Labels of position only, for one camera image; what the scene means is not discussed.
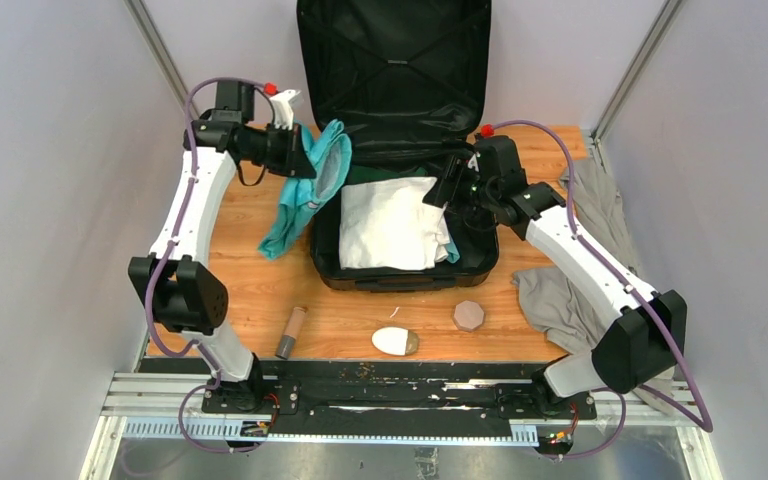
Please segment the teal shirt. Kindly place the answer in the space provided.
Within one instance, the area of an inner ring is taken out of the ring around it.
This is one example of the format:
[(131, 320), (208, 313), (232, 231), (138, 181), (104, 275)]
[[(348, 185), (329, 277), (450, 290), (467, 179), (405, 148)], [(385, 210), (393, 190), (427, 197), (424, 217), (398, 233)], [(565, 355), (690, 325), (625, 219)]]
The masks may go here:
[(331, 120), (317, 138), (308, 127), (300, 128), (315, 177), (285, 181), (275, 221), (258, 246), (258, 252), (268, 260), (280, 258), (292, 248), (313, 216), (342, 188), (351, 166), (352, 144), (341, 120)]

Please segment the white shirt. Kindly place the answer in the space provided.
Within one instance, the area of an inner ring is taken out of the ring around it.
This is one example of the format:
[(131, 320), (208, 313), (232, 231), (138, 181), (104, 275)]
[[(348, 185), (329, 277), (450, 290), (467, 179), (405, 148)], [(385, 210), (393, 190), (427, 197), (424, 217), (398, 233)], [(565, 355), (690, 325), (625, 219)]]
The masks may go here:
[(454, 240), (444, 210), (423, 203), (434, 183), (413, 177), (343, 187), (340, 267), (421, 271), (447, 262), (443, 245)]

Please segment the dark green shirt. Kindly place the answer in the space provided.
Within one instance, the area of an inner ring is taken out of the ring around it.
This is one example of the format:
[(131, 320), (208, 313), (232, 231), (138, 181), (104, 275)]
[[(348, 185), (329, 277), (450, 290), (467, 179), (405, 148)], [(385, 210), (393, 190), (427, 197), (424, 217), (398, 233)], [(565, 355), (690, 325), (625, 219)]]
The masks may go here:
[(343, 187), (393, 179), (429, 176), (430, 174), (428, 171), (421, 166), (408, 168), (406, 170), (388, 170), (371, 166), (354, 165), (349, 169)]

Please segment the light mint shirt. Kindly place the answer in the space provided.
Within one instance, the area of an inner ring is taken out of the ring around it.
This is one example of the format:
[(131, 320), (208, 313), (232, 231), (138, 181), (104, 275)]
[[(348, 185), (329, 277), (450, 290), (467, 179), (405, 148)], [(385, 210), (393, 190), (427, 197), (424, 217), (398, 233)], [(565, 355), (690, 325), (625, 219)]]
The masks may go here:
[(449, 263), (456, 263), (461, 255), (460, 252), (456, 246), (456, 244), (453, 241), (450, 241), (443, 245), (444, 252), (446, 254), (445, 260)]

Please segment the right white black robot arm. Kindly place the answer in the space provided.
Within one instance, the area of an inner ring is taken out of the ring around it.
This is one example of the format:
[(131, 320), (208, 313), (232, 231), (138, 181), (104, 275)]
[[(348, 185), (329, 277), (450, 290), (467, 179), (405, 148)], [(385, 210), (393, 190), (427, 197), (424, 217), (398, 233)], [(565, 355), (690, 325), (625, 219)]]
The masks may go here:
[(436, 182), (423, 201), (488, 214), (546, 255), (583, 294), (604, 333), (587, 353), (566, 355), (534, 376), (531, 403), (556, 417), (582, 392), (628, 393), (675, 367), (686, 330), (687, 304), (674, 290), (659, 293), (625, 268), (576, 219), (563, 196), (531, 183), (507, 136), (454, 149), (430, 170)]

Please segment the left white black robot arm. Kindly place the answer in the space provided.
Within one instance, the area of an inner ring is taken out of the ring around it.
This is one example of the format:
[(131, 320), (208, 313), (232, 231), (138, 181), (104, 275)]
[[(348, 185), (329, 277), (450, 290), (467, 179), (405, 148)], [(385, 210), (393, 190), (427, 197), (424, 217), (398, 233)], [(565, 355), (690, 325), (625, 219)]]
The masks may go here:
[(181, 173), (167, 218), (148, 254), (131, 259), (128, 276), (140, 296), (151, 342), (174, 358), (195, 350), (228, 400), (243, 413), (266, 400), (260, 362), (227, 320), (229, 292), (209, 270), (221, 201), (250, 162), (274, 175), (312, 179), (295, 108), (302, 94), (235, 77), (210, 81), (216, 103), (194, 114), (194, 87), (184, 106)]

